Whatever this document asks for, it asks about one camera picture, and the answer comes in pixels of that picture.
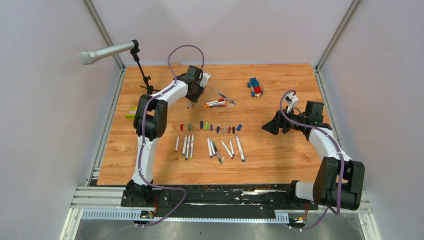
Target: microphone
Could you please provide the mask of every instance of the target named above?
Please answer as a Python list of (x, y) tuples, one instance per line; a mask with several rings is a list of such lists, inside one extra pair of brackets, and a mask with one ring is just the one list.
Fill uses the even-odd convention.
[(98, 50), (85, 50), (78, 54), (78, 59), (82, 65), (89, 65), (99, 61), (100, 59), (104, 59), (138, 47), (139, 43), (137, 40), (132, 40)]

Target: lego toy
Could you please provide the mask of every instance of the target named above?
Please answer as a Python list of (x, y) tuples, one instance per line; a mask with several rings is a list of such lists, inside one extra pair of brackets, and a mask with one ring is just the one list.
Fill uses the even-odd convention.
[(250, 95), (252, 97), (260, 97), (262, 94), (264, 94), (264, 91), (259, 86), (258, 80), (256, 80), (256, 77), (252, 77), (249, 82), (247, 83), (247, 87), (252, 89), (252, 92)]

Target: pen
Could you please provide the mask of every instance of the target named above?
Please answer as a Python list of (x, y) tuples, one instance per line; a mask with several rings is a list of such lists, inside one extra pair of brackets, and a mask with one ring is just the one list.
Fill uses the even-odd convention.
[(189, 150), (190, 150), (190, 134), (188, 135), (188, 140), (187, 140), (187, 149), (185, 151), (185, 160), (189, 159)]
[(215, 148), (214, 148), (214, 145), (212, 144), (212, 140), (211, 139), (209, 140), (209, 144), (210, 144), (210, 148), (212, 149), (212, 153), (215, 156), (216, 155), (216, 152), (215, 152)]
[(178, 140), (180, 140), (180, 136), (176, 136), (175, 152), (178, 152)]
[(209, 104), (204, 104), (203, 107), (207, 108), (207, 107), (212, 107), (212, 106), (220, 106), (220, 105), (224, 105), (225, 101), (217, 101), (214, 103), (209, 103)]
[(182, 145), (182, 155), (186, 154), (187, 134), (184, 137), (184, 145)]
[(221, 99), (218, 99), (218, 100), (215, 100), (215, 101), (205, 102), (204, 104), (205, 104), (205, 105), (209, 105), (209, 104), (214, 104), (214, 103), (222, 102), (222, 101), (224, 101), (224, 102), (225, 102), (225, 99), (224, 99), (224, 98), (221, 98)]
[(225, 108), (225, 107), (234, 107), (234, 104), (225, 104), (225, 105), (216, 105), (216, 106), (205, 106), (205, 105), (203, 105), (203, 107), (206, 108), (206, 109)]
[(229, 147), (231, 148), (231, 154), (234, 156), (234, 148), (233, 148), (233, 142), (231, 141), (231, 139), (229, 140)]
[(230, 103), (232, 103), (232, 104), (236, 105), (236, 103), (235, 103), (233, 100), (229, 99), (227, 96), (225, 96), (224, 94), (220, 93), (220, 92), (219, 92), (218, 90), (216, 90), (216, 89), (215, 89), (215, 93), (217, 93), (217, 94), (218, 94), (218, 95), (220, 95), (221, 97), (225, 98), (228, 102), (230, 102)]
[(228, 149), (227, 145), (225, 145), (225, 142), (224, 142), (222, 139), (221, 139), (221, 143), (222, 143), (222, 145), (224, 146), (224, 148), (225, 148), (226, 152), (228, 153), (228, 156), (229, 156), (231, 159), (233, 159), (233, 158), (234, 158), (234, 156), (231, 154), (230, 150)]
[(216, 157), (218, 158), (219, 164), (223, 164), (223, 161), (221, 160), (221, 156), (220, 156), (220, 153), (218, 152), (217, 146), (215, 146), (215, 142), (212, 140), (210, 141), (212, 142), (213, 149), (215, 149)]
[(235, 135), (235, 141), (237, 142), (238, 152), (240, 153), (241, 161), (246, 161), (245, 155), (243, 154), (242, 143), (240, 142), (239, 136)]
[(195, 142), (195, 134), (191, 135), (191, 152), (190, 152), (190, 159), (193, 158), (193, 143)]
[(207, 137), (207, 150), (209, 150), (209, 158), (212, 158), (211, 141), (209, 140), (209, 136)]

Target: wooden tabletop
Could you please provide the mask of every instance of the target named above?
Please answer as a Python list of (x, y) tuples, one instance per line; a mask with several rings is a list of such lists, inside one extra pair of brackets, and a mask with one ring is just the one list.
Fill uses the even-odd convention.
[[(187, 71), (186, 65), (174, 65), (179, 75)], [(156, 89), (167, 86), (173, 76), (167, 66), (145, 66), (151, 76), (150, 84)], [(314, 147), (300, 131), (275, 136), (261, 129), (271, 121), (279, 109), (280, 98), (289, 89), (297, 91), (297, 107), (303, 112), (306, 102), (319, 101), (322, 97), (310, 64), (243, 64), (205, 65), (203, 70), (211, 74), (204, 94), (190, 109), (190, 101), (179, 99), (168, 108), (167, 127), (160, 138), (154, 160), (153, 178), (156, 184), (265, 184), (289, 183), (291, 180), (315, 181), (321, 159)], [(255, 77), (264, 91), (261, 97), (251, 97), (246, 84)], [(131, 179), (137, 155), (137, 135), (133, 119), (125, 115), (138, 105), (146, 90), (137, 67), (128, 67), (114, 114), (112, 127), (104, 153), (98, 185), (125, 185)], [(220, 98), (219, 90), (236, 102), (235, 107), (203, 108), (205, 102)], [(213, 124), (214, 131), (199, 129), (200, 121)], [(180, 122), (184, 129), (180, 131)], [(329, 123), (324, 113), (324, 122)], [(240, 137), (246, 161), (241, 158), (233, 133), (216, 133), (220, 125), (237, 127), (242, 124)], [(185, 160), (182, 147), (185, 134), (194, 134), (193, 158)], [(178, 152), (175, 152), (179, 136)], [(215, 140), (222, 157), (209, 158), (207, 136)], [(232, 139), (236, 155), (230, 159), (220, 139), (227, 144)]]

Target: gray wall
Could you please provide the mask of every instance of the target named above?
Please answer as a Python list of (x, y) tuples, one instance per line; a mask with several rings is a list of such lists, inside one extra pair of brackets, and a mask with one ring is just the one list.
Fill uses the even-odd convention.
[[(209, 64), (317, 63), (352, 0), (94, 0), (114, 43), (140, 41), (142, 64), (194, 44)], [(134, 65), (125, 53), (126, 65)], [(172, 61), (199, 63), (182, 49)]]
[(59, 238), (87, 177), (118, 68), (80, 0), (0, 2), (0, 239)]
[(382, 239), (423, 239), (424, 1), (363, 0), (323, 69)]

